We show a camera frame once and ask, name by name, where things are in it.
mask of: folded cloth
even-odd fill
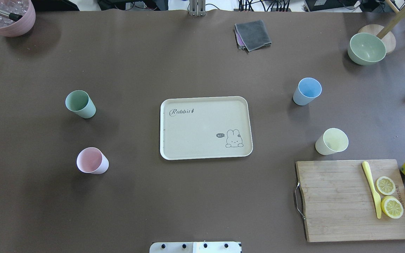
[[[252,50],[256,50],[262,46],[271,45],[271,39],[268,36],[268,32],[263,20],[235,24],[234,26],[239,49],[246,48],[249,52],[251,52]]]

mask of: gray cloth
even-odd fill
[[[235,24],[235,30],[245,44],[246,49],[251,52],[262,46],[271,45],[271,39],[263,20],[248,23]]]

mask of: pink bowl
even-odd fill
[[[29,7],[23,17],[11,25],[0,28],[0,35],[6,37],[16,37],[23,35],[34,26],[35,23],[35,10],[31,0],[29,0]]]

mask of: cutting board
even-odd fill
[[[308,242],[405,239],[405,189],[396,160],[368,160],[373,181],[388,176],[403,216],[376,218],[363,160],[296,162]]]

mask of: yellow knife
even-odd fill
[[[381,218],[381,196],[378,194],[374,188],[373,176],[371,175],[370,164],[367,161],[362,162],[362,167],[364,168],[365,176],[367,177],[368,184],[370,185],[371,194],[373,195],[374,206],[376,207],[376,216],[378,219]]]

